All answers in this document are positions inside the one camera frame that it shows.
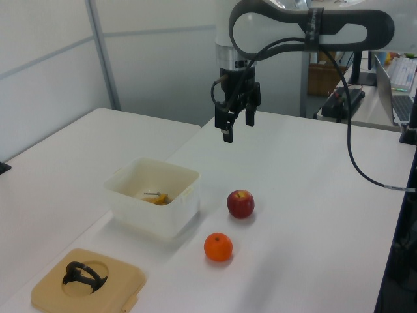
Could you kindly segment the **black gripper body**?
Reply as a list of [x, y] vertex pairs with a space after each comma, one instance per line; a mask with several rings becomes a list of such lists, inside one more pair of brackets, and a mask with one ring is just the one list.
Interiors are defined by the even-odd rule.
[[216, 108], [222, 112], [240, 112], [247, 108], [257, 107], [257, 82], [255, 67], [240, 70], [220, 69], [220, 78], [216, 84], [225, 94], [223, 101], [216, 101]]

